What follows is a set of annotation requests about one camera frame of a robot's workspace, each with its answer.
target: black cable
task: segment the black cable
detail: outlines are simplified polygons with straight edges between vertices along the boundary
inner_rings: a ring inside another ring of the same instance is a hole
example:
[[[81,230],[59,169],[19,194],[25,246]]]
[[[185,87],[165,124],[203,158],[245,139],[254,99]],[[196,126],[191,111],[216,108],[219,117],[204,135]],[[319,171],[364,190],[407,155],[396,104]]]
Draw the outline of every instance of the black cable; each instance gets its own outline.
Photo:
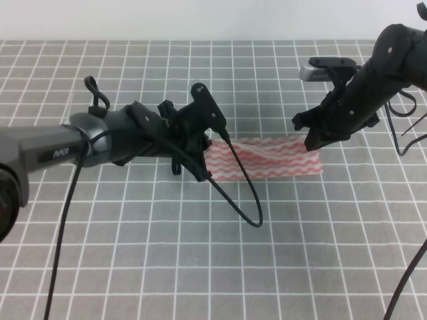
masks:
[[[407,118],[407,117],[410,117],[411,115],[413,115],[413,114],[414,114],[414,112],[415,112],[415,110],[416,110],[416,99],[414,98],[414,96],[413,96],[413,95],[410,95],[409,93],[407,93],[407,92],[405,92],[405,91],[402,91],[402,90],[400,90],[400,91],[399,91],[399,94],[401,94],[401,95],[403,95],[405,98],[407,98],[407,99],[411,100],[411,101],[414,103],[414,107],[413,107],[411,110],[409,110],[409,112],[407,112],[407,113],[401,113],[401,112],[398,112],[398,111],[394,110],[394,109],[393,109],[393,107],[392,107],[392,104],[391,104],[390,102],[388,102],[388,107],[390,108],[390,111],[391,111],[395,116],[397,116],[397,117],[399,117],[399,118]]]
[[[218,190],[219,193],[221,193],[221,195],[224,197],[224,199],[227,200],[227,202],[233,207],[234,210],[236,210],[236,212],[240,215],[240,217],[242,217],[252,227],[257,227],[257,228],[261,227],[262,222],[263,222],[262,208],[261,208],[260,199],[258,197],[258,194],[256,193],[256,190],[255,190],[254,184],[252,183],[251,179],[249,178],[248,174],[246,173],[245,167],[242,165],[242,162],[240,161],[239,156],[236,153],[236,150],[234,150],[234,147],[233,147],[231,141],[228,140],[226,142],[227,142],[228,146],[230,147],[230,149],[232,150],[232,153],[233,153],[234,157],[236,158],[236,161],[238,162],[239,167],[242,170],[242,172],[246,178],[246,181],[248,182],[248,184],[252,190],[252,194],[254,195],[256,206],[258,208],[258,216],[259,216],[258,223],[254,223],[251,219],[249,219],[248,216],[245,215],[242,212],[242,210],[240,210],[240,208],[236,205],[236,203],[228,196],[228,194],[211,177],[208,177],[207,180],[215,187],[215,189]]]
[[[95,78],[89,75],[85,78],[84,81],[87,90],[93,94],[93,106],[98,107],[98,100],[100,99],[102,102],[104,102],[105,108],[108,110],[109,100],[102,92],[99,91]]]
[[[73,176],[73,181],[71,182],[70,188],[68,190],[67,199],[65,200],[64,208],[62,210],[61,224],[59,225],[58,239],[56,242],[55,257],[53,259],[52,276],[51,276],[51,282],[49,285],[49,292],[47,294],[44,320],[49,320],[49,314],[51,311],[52,298],[53,298],[53,291],[55,290],[56,275],[58,272],[59,256],[61,254],[62,239],[64,236],[64,230],[65,230],[65,220],[67,219],[69,206],[71,204],[71,198],[73,197],[74,190],[77,185],[77,180],[79,179],[81,168],[83,168],[83,165],[87,157],[88,148],[89,146],[85,144],[85,147],[81,152],[81,156]]]
[[[405,132],[403,132],[402,137],[407,134],[409,130],[411,130],[413,127],[415,127],[417,124],[419,124],[425,117],[427,117],[427,113],[423,114],[417,121],[414,122],[413,125],[411,125]]]
[[[405,284],[408,282],[409,277],[411,276],[412,272],[414,272],[415,267],[421,261],[421,258],[426,251],[427,251],[427,240],[425,240],[421,248],[415,254],[415,257],[412,259],[411,263],[409,264],[408,268],[403,274],[401,280],[399,281],[399,284],[393,293],[393,297],[390,300],[390,303],[388,304],[388,308],[384,316],[384,320],[390,320],[392,318],[393,310],[399,300],[400,294],[402,293],[403,288],[405,287]]]
[[[390,115],[390,110],[389,110],[390,105],[391,105],[390,102],[387,102],[384,105],[384,107],[386,108],[387,120],[388,120],[388,124],[390,125],[390,130],[392,132],[394,147],[396,148],[396,152],[398,153],[399,156],[403,157],[406,154],[406,152],[408,152],[409,148],[411,148],[411,146],[413,146],[415,143],[420,142],[421,140],[424,140],[425,138],[427,138],[427,134],[422,135],[422,136],[412,140],[411,142],[409,142],[407,144],[407,146],[404,148],[404,150],[401,151],[399,148],[399,142],[398,142],[398,138],[396,136],[396,131],[394,130],[392,117]]]

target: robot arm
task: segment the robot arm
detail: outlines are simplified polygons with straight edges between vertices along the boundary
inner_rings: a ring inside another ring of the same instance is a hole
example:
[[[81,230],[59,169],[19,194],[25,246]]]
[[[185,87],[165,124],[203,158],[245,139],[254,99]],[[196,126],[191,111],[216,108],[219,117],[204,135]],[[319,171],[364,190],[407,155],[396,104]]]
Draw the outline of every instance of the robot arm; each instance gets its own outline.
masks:
[[[28,173],[74,160],[84,143],[73,127],[0,129],[0,242],[28,202]]]
[[[335,86],[318,107],[292,119],[296,130],[310,128],[305,142],[311,151],[373,127],[379,122],[377,110],[403,88],[415,85],[427,90],[427,36],[404,25],[390,25],[360,69],[351,59],[314,57],[300,77],[332,80]]]

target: gray grid mat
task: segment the gray grid mat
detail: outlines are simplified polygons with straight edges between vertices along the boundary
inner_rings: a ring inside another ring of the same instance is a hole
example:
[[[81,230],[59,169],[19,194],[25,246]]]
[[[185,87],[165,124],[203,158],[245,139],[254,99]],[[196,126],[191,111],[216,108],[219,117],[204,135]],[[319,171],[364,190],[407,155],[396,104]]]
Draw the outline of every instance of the gray grid mat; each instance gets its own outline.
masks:
[[[0,125],[60,124],[67,102],[71,112],[87,110],[83,77],[93,75],[115,109],[133,100],[155,109],[164,99],[181,107],[199,79],[232,136],[294,134],[291,118],[331,89],[302,83],[299,65],[313,55],[362,63],[373,43],[6,41]],[[426,109],[425,94],[410,91],[419,111],[395,120],[399,132]],[[411,107],[400,97],[392,102]],[[425,132],[421,123],[401,141]],[[397,158],[382,119],[321,150],[322,176],[257,181],[266,220],[260,229],[239,221],[207,183],[186,172],[174,177],[167,159],[86,169],[69,213],[51,319],[382,319],[426,238],[426,146]],[[42,318],[72,171],[61,165],[31,175],[30,204],[0,245],[1,320]],[[256,216],[245,183],[222,185]],[[395,313],[427,318],[427,259]]]

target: wavy striped fabric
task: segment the wavy striped fabric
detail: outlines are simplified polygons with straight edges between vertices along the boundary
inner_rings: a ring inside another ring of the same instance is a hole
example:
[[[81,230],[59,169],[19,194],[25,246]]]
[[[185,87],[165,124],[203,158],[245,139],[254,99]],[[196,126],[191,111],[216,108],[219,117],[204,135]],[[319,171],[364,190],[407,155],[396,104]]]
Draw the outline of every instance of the wavy striped fabric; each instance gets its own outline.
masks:
[[[323,167],[318,151],[306,151],[305,135],[233,139],[236,153],[251,179],[319,175]],[[216,181],[245,179],[227,143],[213,139],[205,152],[207,170]]]

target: white background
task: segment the white background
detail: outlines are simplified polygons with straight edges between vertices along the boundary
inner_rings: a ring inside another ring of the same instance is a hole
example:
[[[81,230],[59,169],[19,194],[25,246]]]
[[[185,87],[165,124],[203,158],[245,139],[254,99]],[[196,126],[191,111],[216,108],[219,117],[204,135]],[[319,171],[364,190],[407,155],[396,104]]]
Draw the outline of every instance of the white background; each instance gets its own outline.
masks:
[[[1,0],[2,39],[376,39],[420,0]]]

